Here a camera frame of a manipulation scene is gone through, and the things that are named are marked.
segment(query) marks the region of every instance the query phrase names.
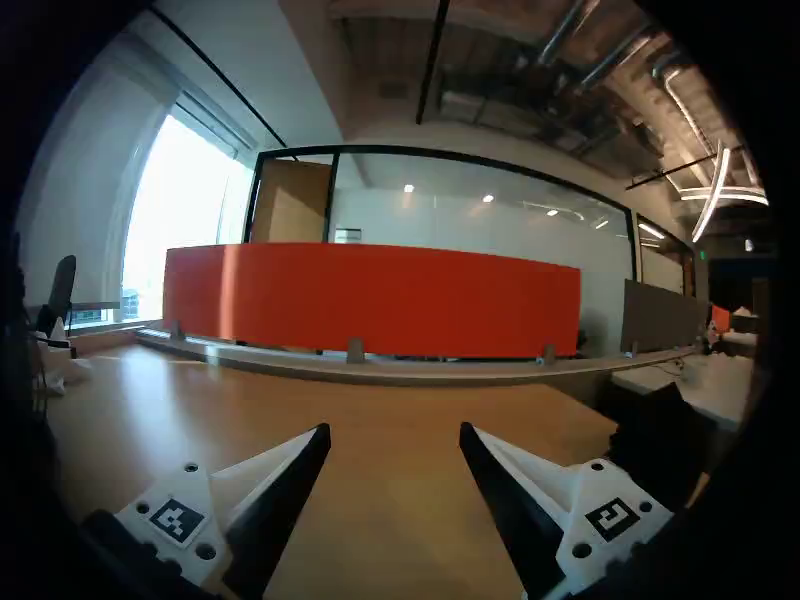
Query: window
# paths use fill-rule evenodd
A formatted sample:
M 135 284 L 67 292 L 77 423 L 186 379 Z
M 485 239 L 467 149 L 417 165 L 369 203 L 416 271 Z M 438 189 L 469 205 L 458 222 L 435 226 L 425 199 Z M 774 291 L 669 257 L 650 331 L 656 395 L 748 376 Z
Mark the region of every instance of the window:
M 173 115 L 185 115 L 173 112 Z M 214 134 L 168 116 L 131 214 L 122 275 L 123 319 L 161 318 L 169 248 L 241 243 L 253 170 Z
M 102 323 L 103 311 L 97 310 L 76 310 L 67 315 L 67 323 L 71 325 L 83 325 L 85 323 Z

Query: wooden desk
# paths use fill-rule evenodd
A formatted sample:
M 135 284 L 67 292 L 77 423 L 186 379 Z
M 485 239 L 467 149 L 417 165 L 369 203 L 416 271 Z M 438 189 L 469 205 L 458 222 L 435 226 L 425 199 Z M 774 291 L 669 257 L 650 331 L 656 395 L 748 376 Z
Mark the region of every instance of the wooden desk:
M 90 361 L 50 403 L 76 518 L 117 511 L 194 460 L 226 467 L 327 421 L 332 448 L 265 597 L 518 598 L 521 584 L 458 448 L 462 421 L 563 465 L 615 425 L 547 386 L 344 385 L 214 367 L 141 346 Z

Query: curved light fixture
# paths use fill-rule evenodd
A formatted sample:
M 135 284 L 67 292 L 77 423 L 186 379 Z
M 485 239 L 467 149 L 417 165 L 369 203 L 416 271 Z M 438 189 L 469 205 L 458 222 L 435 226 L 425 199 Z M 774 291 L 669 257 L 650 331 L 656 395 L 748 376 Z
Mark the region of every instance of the curved light fixture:
M 680 193 L 681 200 L 707 200 L 711 195 L 711 188 L 684 188 L 680 190 Z M 764 195 L 764 188 L 759 187 L 726 185 L 723 186 L 720 191 L 719 197 L 722 200 L 747 200 L 749 202 L 757 202 L 758 204 L 769 206 L 769 202 Z
M 694 244 L 696 244 L 700 236 L 703 235 L 706 225 L 708 225 L 708 222 L 711 220 L 711 215 L 714 214 L 714 209 L 717 208 L 719 195 L 722 192 L 722 186 L 725 184 L 725 176 L 728 174 L 728 163 L 731 160 L 730 149 L 723 147 L 722 143 L 720 143 L 717 156 L 719 156 L 720 159 L 717 161 L 714 168 L 714 179 L 711 181 L 711 193 L 706 200 L 705 206 L 703 206 L 703 212 L 700 213 L 697 225 L 694 226 L 694 231 L 692 231 L 692 243 Z

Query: exposed ceiling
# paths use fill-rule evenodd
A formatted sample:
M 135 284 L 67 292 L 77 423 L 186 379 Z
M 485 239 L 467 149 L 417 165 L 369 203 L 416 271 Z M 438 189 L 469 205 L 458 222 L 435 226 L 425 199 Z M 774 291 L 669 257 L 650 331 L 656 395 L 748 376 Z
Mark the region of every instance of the exposed ceiling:
M 331 0 L 359 77 L 416 100 L 437 0 Z M 736 148 L 725 185 L 758 188 L 736 129 L 691 60 L 632 0 L 452 0 L 425 119 L 533 138 L 636 181 Z M 669 177 L 709 186 L 714 161 Z M 676 197 L 689 230 L 702 201 Z M 762 204 L 730 199 L 706 235 L 767 235 Z M 727 225 L 733 219 L 740 227 Z

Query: orange desk divider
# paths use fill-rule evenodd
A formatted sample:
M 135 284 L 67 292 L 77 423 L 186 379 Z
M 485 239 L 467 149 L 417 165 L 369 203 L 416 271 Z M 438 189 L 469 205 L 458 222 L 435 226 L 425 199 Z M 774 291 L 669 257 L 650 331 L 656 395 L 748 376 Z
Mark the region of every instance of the orange desk divider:
M 716 304 L 711 305 L 711 320 L 714 321 L 719 333 L 725 333 L 731 328 L 731 312 Z
M 470 252 L 265 243 L 167 252 L 164 325 L 256 346 L 376 354 L 575 353 L 580 271 Z

